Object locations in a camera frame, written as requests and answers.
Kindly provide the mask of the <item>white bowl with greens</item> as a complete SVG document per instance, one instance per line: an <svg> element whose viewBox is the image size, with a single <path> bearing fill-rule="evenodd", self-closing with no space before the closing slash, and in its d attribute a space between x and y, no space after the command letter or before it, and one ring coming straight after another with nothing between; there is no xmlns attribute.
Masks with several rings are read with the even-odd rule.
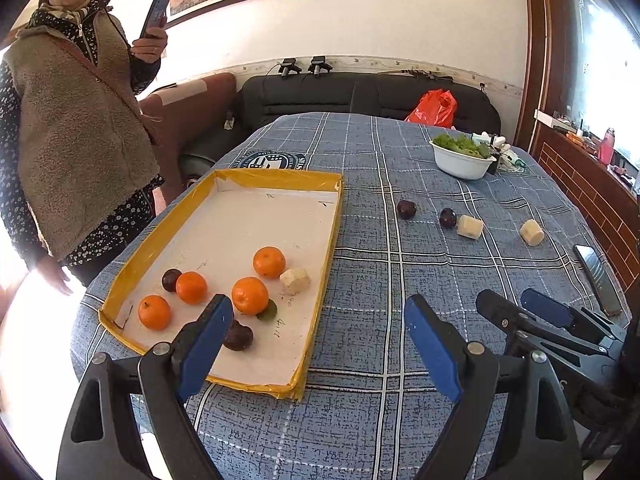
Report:
<svg viewBox="0 0 640 480"><path fill-rule="evenodd" d="M497 162L488 148L479 148L467 136L450 136L443 133L430 142L436 166L445 174L462 180L476 181L487 174Z"/></svg>

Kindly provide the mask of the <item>blue plaid tablecloth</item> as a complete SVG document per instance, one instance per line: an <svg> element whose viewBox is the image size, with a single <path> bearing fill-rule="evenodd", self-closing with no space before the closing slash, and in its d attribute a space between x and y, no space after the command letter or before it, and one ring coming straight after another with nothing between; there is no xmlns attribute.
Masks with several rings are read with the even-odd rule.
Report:
<svg viewBox="0 0 640 480"><path fill-rule="evenodd" d="M573 250L589 245L628 301L585 217L539 162L463 182L436 167L434 136L393 119L308 113L277 119L221 159L224 169L326 170L346 181L303 400L207 385L186 404L227 478L411 478L450 410L401 330L402 300L415 292L463 335L501 347L476 295L514 299L530 287L595 308ZM398 216L400 200L416 204L412 219ZM444 208L482 220L482 236L443 228ZM546 234L535 247L520 235L529 219Z"/></svg>

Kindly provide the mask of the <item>black phone on table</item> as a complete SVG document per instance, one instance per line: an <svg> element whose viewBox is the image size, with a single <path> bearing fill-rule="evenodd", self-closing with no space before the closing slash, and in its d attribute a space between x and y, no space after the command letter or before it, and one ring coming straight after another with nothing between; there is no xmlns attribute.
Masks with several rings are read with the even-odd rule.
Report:
<svg viewBox="0 0 640 480"><path fill-rule="evenodd" d="M574 245L573 250L586 272L601 310L609 318L620 315L623 312L622 303L597 253L592 247L584 245Z"/></svg>

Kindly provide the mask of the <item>yellow-rimmed white tray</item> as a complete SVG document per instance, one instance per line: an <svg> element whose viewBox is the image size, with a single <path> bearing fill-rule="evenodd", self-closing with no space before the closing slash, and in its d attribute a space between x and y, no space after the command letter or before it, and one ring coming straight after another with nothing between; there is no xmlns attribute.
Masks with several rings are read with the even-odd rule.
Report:
<svg viewBox="0 0 640 480"><path fill-rule="evenodd" d="M119 270L99 320L121 344L139 354L171 340L205 306L190 306L160 279L171 268L206 279L209 296L230 295L235 282L254 275L253 257L273 246L288 268L305 268L310 286L295 296L280 280L265 280L277 306L260 320L238 312L254 342L244 351L221 349L208 380L235 390L300 400L314 346L326 283L340 229L343 178L332 172L284 169L214 170L158 218L151 232ZM144 327L138 305L149 295L164 297L171 321L157 332Z"/></svg>

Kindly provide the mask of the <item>white bottles behind bowl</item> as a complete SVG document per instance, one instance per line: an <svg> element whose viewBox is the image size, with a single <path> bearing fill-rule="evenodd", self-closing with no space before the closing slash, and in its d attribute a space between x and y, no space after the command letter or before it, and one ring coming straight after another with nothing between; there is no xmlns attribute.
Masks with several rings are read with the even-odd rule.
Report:
<svg viewBox="0 0 640 480"><path fill-rule="evenodd" d="M506 142L504 136L487 132L473 133L472 140L479 148L488 148L489 155L495 159L488 168L488 174L498 174L498 172L522 174L525 171L526 163L512 150L512 146Z"/></svg>

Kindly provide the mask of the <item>dark plum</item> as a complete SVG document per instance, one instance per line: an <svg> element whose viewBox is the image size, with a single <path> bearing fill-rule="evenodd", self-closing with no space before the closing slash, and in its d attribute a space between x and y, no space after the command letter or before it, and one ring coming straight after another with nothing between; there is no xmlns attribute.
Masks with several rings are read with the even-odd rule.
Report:
<svg viewBox="0 0 640 480"><path fill-rule="evenodd" d="M168 269L162 276L162 286L166 292L175 292L178 278L182 272L179 269Z"/></svg>
<svg viewBox="0 0 640 480"><path fill-rule="evenodd" d="M453 229L457 226L458 217L451 208L444 208L439 214L439 224L445 229Z"/></svg>
<svg viewBox="0 0 640 480"><path fill-rule="evenodd" d="M411 200L400 200L396 210L401 219L410 220L416 215L416 204Z"/></svg>
<svg viewBox="0 0 640 480"><path fill-rule="evenodd" d="M244 351L253 344L254 334L250 327L234 320L224 338L224 346L231 351Z"/></svg>

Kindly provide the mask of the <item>small orange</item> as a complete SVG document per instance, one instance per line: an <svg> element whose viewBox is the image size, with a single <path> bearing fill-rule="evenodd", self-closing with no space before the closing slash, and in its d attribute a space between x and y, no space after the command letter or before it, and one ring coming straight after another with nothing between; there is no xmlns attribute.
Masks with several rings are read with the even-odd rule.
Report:
<svg viewBox="0 0 640 480"><path fill-rule="evenodd" d="M149 295L141 299L138 305L140 323L149 330L164 330L171 321L171 307L160 295Z"/></svg>

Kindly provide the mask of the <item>red plastic bag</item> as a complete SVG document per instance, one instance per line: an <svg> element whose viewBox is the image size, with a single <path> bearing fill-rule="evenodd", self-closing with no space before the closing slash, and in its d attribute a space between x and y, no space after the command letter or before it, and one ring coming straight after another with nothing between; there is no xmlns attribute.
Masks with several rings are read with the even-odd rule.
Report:
<svg viewBox="0 0 640 480"><path fill-rule="evenodd" d="M457 108L458 102L449 90L430 90L422 96L406 122L450 129Z"/></svg>

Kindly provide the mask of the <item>smartphone in woman's hand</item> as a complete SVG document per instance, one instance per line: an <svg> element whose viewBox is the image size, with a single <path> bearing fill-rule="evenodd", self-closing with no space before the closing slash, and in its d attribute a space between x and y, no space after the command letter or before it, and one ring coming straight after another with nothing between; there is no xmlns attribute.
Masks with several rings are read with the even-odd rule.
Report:
<svg viewBox="0 0 640 480"><path fill-rule="evenodd" d="M170 0L153 0L149 11L146 14L143 26L141 29L141 38L148 36L148 29L160 27L163 24L164 18L166 18L166 10Z"/></svg>

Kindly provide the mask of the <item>large orange with stem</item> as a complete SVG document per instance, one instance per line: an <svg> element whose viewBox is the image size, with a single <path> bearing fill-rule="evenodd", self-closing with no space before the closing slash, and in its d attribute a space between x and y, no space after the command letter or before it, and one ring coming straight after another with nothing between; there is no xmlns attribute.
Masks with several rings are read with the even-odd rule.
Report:
<svg viewBox="0 0 640 480"><path fill-rule="evenodd" d="M235 309L246 315L258 315L269 306L269 292L258 278L247 276L235 282L231 289L231 300Z"/></svg>

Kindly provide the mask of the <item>black sofa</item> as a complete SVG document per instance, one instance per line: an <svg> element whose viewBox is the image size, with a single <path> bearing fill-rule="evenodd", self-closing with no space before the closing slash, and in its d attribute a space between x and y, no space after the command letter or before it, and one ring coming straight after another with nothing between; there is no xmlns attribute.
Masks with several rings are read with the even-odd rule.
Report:
<svg viewBox="0 0 640 480"><path fill-rule="evenodd" d="M309 112L356 113L404 120L430 90L451 92L457 100L454 126L467 133L498 134L501 119L486 93L457 84L449 76L401 70L391 74L327 73L283 79L255 76L244 82L222 122L186 144L178 167L189 184L214 166L250 134L284 115Z"/></svg>

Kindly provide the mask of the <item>woman in fleece vest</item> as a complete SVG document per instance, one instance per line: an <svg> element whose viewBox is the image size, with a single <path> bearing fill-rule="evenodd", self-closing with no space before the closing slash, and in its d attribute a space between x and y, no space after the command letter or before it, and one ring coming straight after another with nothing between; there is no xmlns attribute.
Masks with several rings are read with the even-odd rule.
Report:
<svg viewBox="0 0 640 480"><path fill-rule="evenodd" d="M1 219L55 289L91 283L154 219L162 184L138 103L166 32L128 40L110 0L39 0L1 61Z"/></svg>

